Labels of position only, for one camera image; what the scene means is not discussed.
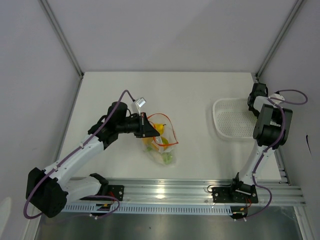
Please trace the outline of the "clear zip top bag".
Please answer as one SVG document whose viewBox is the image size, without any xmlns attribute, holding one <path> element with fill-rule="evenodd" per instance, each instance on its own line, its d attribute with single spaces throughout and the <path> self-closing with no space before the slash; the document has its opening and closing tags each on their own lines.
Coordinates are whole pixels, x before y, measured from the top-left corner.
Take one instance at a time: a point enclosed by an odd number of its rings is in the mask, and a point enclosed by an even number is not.
<svg viewBox="0 0 320 240">
<path fill-rule="evenodd" d="M 175 147 L 179 142 L 170 118 L 164 113 L 154 113 L 147 119 L 160 136 L 143 138 L 143 152 L 159 165 L 173 165 L 176 161 Z"/>
</svg>

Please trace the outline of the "white cauliflower with leaves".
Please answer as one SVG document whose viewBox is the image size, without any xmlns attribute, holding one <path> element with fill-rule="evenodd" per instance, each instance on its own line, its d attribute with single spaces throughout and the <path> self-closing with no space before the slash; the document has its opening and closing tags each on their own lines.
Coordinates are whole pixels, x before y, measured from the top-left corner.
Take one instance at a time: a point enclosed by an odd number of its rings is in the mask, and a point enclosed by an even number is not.
<svg viewBox="0 0 320 240">
<path fill-rule="evenodd" d="M 164 166 L 172 164 L 175 160 L 171 152 L 159 153 L 157 151 L 152 150 L 149 152 L 149 155 L 151 159 L 154 160 L 156 163 Z"/>
</svg>

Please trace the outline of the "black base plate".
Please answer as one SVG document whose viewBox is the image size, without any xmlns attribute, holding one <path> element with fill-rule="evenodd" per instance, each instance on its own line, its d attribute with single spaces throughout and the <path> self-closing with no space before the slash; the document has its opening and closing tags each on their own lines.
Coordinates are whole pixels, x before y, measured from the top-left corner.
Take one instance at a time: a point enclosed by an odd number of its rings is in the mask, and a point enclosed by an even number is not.
<svg viewBox="0 0 320 240">
<path fill-rule="evenodd" d="M 209 185 L 207 191 L 211 193 L 214 203 L 257 204 L 259 202 L 254 185 L 245 187 Z"/>
<path fill-rule="evenodd" d="M 102 189 L 99 195 L 114 197 L 119 201 L 122 201 L 124 197 L 124 192 L 125 192 L 124 185 L 108 185 L 108 186 L 102 186 Z"/>
</svg>

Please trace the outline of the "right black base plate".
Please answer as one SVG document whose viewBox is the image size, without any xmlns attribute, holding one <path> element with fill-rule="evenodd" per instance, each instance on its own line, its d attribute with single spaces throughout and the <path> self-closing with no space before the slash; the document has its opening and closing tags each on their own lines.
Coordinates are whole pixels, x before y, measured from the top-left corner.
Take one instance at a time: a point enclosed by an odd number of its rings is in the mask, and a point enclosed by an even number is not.
<svg viewBox="0 0 320 240">
<path fill-rule="evenodd" d="M 257 204 L 259 202 L 254 185 L 245 187 L 209 185 L 207 191 L 211 193 L 214 203 Z"/>
</svg>

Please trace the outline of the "white perforated plastic basket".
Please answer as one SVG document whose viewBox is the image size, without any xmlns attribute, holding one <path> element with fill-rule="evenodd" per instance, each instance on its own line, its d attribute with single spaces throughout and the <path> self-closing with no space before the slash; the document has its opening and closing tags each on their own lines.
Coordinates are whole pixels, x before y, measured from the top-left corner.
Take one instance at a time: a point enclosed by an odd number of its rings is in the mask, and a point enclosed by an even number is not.
<svg viewBox="0 0 320 240">
<path fill-rule="evenodd" d="M 218 99 L 212 106 L 212 118 L 221 139 L 241 142 L 253 140 L 257 117 L 248 110 L 246 99 Z"/>
</svg>

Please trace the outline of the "right aluminium frame post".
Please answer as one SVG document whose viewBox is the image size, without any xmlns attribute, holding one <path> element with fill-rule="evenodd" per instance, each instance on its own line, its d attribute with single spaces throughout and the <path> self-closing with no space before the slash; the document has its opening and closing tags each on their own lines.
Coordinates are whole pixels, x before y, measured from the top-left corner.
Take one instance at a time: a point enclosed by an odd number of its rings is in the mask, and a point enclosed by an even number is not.
<svg viewBox="0 0 320 240">
<path fill-rule="evenodd" d="M 284 41 L 286 35 L 288 34 L 290 28 L 294 24 L 296 18 L 298 17 L 306 2 L 306 0 L 296 0 L 294 2 L 293 7 L 290 9 L 287 17 L 285 18 L 285 21 L 281 25 L 281 28 L 277 33 L 275 39 L 273 40 L 265 57 L 263 58 L 263 61 L 259 65 L 259 68 L 257 69 L 256 73 L 253 75 L 254 82 L 260 81 L 263 73 L 267 69 L 268 65 L 271 63 L 273 57 L 276 55 L 279 47 L 281 46 L 282 42 Z"/>
</svg>

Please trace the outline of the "yellow green mango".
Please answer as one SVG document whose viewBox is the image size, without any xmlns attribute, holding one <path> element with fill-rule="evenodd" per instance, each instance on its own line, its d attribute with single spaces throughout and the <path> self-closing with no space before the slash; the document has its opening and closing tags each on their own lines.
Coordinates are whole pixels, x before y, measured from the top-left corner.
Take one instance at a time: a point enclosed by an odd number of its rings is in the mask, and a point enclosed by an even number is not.
<svg viewBox="0 0 320 240">
<path fill-rule="evenodd" d="M 169 141 L 165 137 L 161 136 L 160 139 L 161 139 L 161 142 L 159 145 L 163 149 L 163 151 L 165 151 L 171 146 Z"/>
</svg>

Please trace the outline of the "orange pink peach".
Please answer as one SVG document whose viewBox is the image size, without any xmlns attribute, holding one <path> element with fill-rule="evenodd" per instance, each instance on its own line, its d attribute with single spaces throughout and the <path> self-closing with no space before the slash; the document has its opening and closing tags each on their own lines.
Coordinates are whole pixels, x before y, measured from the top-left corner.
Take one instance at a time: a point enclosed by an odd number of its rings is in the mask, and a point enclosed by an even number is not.
<svg viewBox="0 0 320 240">
<path fill-rule="evenodd" d="M 152 149 L 152 150 L 158 151 L 158 147 L 154 144 L 153 137 L 142 138 L 142 142 L 146 146 L 147 149 Z"/>
</svg>

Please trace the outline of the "aluminium mounting rail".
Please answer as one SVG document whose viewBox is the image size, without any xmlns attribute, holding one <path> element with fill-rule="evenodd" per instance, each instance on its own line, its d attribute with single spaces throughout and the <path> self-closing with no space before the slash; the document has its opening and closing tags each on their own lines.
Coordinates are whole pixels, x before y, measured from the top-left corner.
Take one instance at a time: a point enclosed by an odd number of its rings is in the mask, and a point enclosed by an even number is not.
<svg viewBox="0 0 320 240">
<path fill-rule="evenodd" d="M 228 185 L 229 180 L 195 179 L 121 179 L 110 178 L 111 185 L 123 185 L 126 204 L 205 205 L 212 204 L 213 197 L 207 191 L 209 185 Z M 286 181 L 258 181 L 272 192 L 271 206 L 305 206 L 301 187 Z"/>
</svg>

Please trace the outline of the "green apple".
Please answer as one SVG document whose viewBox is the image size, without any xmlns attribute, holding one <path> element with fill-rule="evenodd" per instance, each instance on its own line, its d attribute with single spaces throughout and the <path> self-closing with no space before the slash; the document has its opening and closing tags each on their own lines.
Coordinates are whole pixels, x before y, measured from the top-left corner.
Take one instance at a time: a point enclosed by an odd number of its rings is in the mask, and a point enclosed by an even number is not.
<svg viewBox="0 0 320 240">
<path fill-rule="evenodd" d="M 148 147 L 145 149 L 146 152 L 150 152 L 150 151 L 152 151 L 152 150 L 153 150 L 153 148 L 150 147 L 150 146 L 148 146 Z"/>
</svg>

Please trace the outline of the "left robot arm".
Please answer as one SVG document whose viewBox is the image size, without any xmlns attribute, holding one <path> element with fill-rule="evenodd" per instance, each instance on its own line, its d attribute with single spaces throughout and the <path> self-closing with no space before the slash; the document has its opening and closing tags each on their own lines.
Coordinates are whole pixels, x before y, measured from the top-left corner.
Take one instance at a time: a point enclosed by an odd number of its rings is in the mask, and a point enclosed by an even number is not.
<svg viewBox="0 0 320 240">
<path fill-rule="evenodd" d="M 31 218 L 27 214 L 29 204 L 48 218 L 53 218 L 67 203 L 76 200 L 107 198 L 110 201 L 117 201 L 117 198 L 110 193 L 109 181 L 98 173 L 92 173 L 77 181 L 71 181 L 71 178 L 89 160 L 115 142 L 120 134 L 134 134 L 136 138 L 160 136 L 149 122 L 146 113 L 141 111 L 145 103 L 142 97 L 134 100 L 131 104 L 132 111 L 127 115 L 126 103 L 113 102 L 107 114 L 88 130 L 83 141 L 69 155 L 45 169 L 37 167 L 32 169 L 27 178 L 24 216 L 27 219 Z"/>
</svg>

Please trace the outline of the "aluminium frame post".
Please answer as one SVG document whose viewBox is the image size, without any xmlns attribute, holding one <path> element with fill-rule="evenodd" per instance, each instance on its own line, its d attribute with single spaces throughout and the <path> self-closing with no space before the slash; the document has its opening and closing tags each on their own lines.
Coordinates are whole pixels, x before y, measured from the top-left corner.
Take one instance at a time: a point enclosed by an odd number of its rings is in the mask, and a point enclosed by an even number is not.
<svg viewBox="0 0 320 240">
<path fill-rule="evenodd" d="M 256 73 L 253 75 L 254 82 L 260 81 L 263 73 L 267 69 L 268 65 L 271 63 L 273 57 L 276 55 L 279 47 L 281 46 L 282 42 L 284 41 L 286 35 L 288 34 L 290 28 L 294 24 L 296 18 L 298 17 L 306 2 L 306 0 L 296 0 L 294 2 L 293 7 L 290 9 L 287 17 L 285 18 L 285 21 L 281 25 L 281 28 L 277 33 L 275 39 L 273 40 L 265 57 L 263 58 L 263 61 L 259 65 L 259 68 L 257 69 Z"/>
<path fill-rule="evenodd" d="M 40 7 L 42 8 L 49 24 L 51 25 L 53 32 L 55 33 L 58 41 L 60 42 L 60 45 L 62 49 L 64 50 L 67 58 L 69 59 L 72 67 L 74 68 L 77 75 L 82 79 L 84 76 L 84 72 L 79 64 L 79 61 L 77 60 L 74 51 L 71 48 L 71 45 L 69 41 L 66 38 L 66 35 L 54 13 L 52 10 L 52 7 L 48 0 L 38 0 L 38 3 Z"/>
</svg>

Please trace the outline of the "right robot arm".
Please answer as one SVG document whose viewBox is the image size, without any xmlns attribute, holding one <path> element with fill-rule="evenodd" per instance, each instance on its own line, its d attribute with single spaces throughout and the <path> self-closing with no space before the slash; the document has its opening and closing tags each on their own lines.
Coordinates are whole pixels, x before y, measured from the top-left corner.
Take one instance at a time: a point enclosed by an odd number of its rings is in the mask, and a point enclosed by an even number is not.
<svg viewBox="0 0 320 240">
<path fill-rule="evenodd" d="M 258 202 L 257 177 L 264 162 L 283 146 L 289 136 L 293 111 L 280 106 L 285 99 L 279 93 L 268 96 L 264 83 L 254 83 L 249 94 L 248 110 L 257 117 L 253 130 L 252 152 L 240 172 L 232 179 L 228 196 L 233 203 Z"/>
</svg>

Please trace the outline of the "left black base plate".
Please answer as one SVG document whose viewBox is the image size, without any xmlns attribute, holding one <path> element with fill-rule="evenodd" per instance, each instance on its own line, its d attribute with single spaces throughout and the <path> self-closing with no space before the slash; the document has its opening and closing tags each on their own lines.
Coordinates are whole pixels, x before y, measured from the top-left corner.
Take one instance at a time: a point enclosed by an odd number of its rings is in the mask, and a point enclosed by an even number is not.
<svg viewBox="0 0 320 240">
<path fill-rule="evenodd" d="M 119 201 L 122 201 L 124 197 L 124 192 L 125 192 L 124 185 L 108 185 L 108 186 L 102 186 L 102 189 L 99 195 L 114 197 Z"/>
</svg>

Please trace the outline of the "left aluminium frame post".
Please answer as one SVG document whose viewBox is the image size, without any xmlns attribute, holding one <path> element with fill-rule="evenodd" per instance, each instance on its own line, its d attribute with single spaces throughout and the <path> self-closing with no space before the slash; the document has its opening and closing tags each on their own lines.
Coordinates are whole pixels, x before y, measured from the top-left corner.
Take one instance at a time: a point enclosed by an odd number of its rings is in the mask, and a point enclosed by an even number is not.
<svg viewBox="0 0 320 240">
<path fill-rule="evenodd" d="M 51 25 L 53 32 L 55 33 L 58 41 L 60 42 L 60 45 L 62 49 L 64 50 L 67 58 L 69 59 L 72 67 L 74 68 L 77 75 L 82 79 L 84 76 L 84 72 L 79 64 L 79 61 L 77 60 L 74 51 L 71 48 L 71 45 L 69 41 L 66 38 L 66 35 L 54 13 L 52 10 L 52 7 L 48 0 L 38 0 L 38 3 L 40 7 L 42 8 L 49 24 Z"/>
</svg>

